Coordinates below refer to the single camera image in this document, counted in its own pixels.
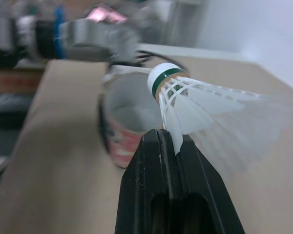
blurry robot arm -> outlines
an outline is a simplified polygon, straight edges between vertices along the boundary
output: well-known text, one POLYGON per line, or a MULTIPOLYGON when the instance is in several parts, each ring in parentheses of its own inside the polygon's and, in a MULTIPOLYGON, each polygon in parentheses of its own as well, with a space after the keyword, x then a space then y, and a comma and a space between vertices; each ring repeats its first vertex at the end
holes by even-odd
POLYGON ((35 16, 0 16, 0 67, 12 68, 23 58, 132 62, 139 36, 125 24, 78 19, 65 23, 35 16))

beige table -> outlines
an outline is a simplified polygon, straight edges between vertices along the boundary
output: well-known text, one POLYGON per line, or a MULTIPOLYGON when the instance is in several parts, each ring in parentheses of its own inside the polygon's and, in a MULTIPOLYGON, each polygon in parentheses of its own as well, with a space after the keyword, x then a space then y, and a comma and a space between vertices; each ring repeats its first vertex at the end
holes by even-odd
MULTIPOLYGON (((293 94, 287 85, 254 64, 177 59, 204 81, 293 94)), ((97 97, 105 67, 103 63, 49 63, 1 183, 0 234, 114 233, 124 171, 113 165, 96 129, 97 97)), ((275 168, 271 165, 280 165, 287 152, 293 155, 293 147, 276 151, 282 155, 277 164, 267 158, 269 170, 275 168)), ((253 168, 262 166, 255 163, 253 168)), ((237 175, 227 188, 247 233, 293 231, 293 175, 289 184, 267 190, 250 180, 246 172, 237 175), (263 192, 268 197, 279 195, 269 203, 258 198, 263 192)))

cardboard surface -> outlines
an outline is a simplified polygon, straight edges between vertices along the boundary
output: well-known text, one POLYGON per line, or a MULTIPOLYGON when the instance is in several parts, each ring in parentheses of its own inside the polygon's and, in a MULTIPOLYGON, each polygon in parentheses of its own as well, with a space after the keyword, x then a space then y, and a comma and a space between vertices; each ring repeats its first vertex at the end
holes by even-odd
MULTIPOLYGON (((203 81, 293 95, 254 64, 175 59, 203 81)), ((124 171, 96 129, 105 70, 104 63, 49 63, 1 183, 0 234, 114 233, 124 171)), ((293 233, 293 124, 267 157, 226 186, 246 233, 293 233)))
POLYGON ((0 70, 0 93, 35 93, 43 70, 0 70))

shuttlecock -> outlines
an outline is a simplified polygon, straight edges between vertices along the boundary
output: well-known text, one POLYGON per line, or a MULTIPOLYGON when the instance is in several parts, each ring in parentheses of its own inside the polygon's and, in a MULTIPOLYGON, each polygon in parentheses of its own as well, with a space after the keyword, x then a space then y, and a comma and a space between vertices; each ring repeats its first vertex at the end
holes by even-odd
POLYGON ((182 135, 190 135, 221 174, 244 170, 260 158, 291 118, 291 106, 274 97, 194 80, 171 63, 156 66, 147 85, 175 154, 182 135))

